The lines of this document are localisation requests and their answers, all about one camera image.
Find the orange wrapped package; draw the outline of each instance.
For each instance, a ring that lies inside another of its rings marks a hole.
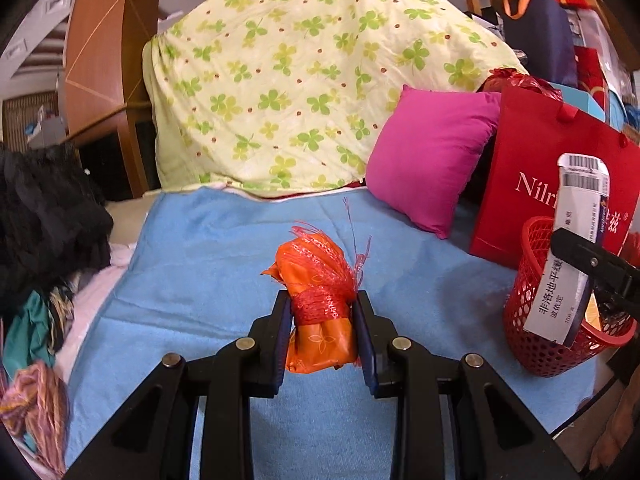
[[[263,272],[285,285],[291,296],[295,328],[287,370],[309,374],[356,362],[351,303],[367,256],[358,254],[352,268],[341,248],[321,230],[304,225],[294,226],[292,232],[296,238],[278,248],[275,263]]]

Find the basket rim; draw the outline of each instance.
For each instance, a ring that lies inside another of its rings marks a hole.
[[[522,245],[522,257],[523,259],[526,258],[527,263],[529,264],[529,266],[531,267],[531,270],[533,270],[533,273],[538,279],[538,283],[540,283],[540,279],[542,279],[543,269],[542,267],[540,267],[540,264],[538,263],[537,258],[534,256],[533,249],[531,249],[531,244],[529,242],[529,231],[532,225],[538,222],[548,223],[550,224],[550,227],[553,228],[554,219],[551,216],[533,216],[529,220],[524,222],[524,225],[522,226],[522,232],[521,232],[521,245]],[[631,323],[631,326],[629,327],[629,330],[623,335],[609,335],[606,332],[602,332],[601,330],[598,330],[593,326],[591,326],[586,319],[582,320],[580,324],[580,328],[585,332],[587,332],[587,334],[589,334],[592,338],[596,339],[599,343],[609,345],[609,346],[620,347],[620,346],[624,346],[629,341],[631,341],[631,338],[636,333],[637,325],[638,325],[638,322],[635,319],[632,319],[632,323]]]

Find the floral sheet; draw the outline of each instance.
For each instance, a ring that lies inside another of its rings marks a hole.
[[[475,91],[523,70],[447,0],[207,0],[143,64],[162,187],[265,197],[361,179],[403,84]]]

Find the barcode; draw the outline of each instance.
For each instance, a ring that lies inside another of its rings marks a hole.
[[[598,159],[592,156],[569,155],[570,166],[580,166],[581,168],[589,168],[590,170],[598,169]]]
[[[585,176],[577,173],[565,173],[562,176],[562,185],[571,187],[581,187],[583,189],[590,189],[591,191],[598,191],[600,181],[592,176]]]

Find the navy blue bag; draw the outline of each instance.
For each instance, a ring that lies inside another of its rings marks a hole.
[[[516,14],[510,12],[508,0],[504,7],[504,41],[527,54],[529,73],[577,88],[574,40],[560,4],[555,0],[520,0]]]

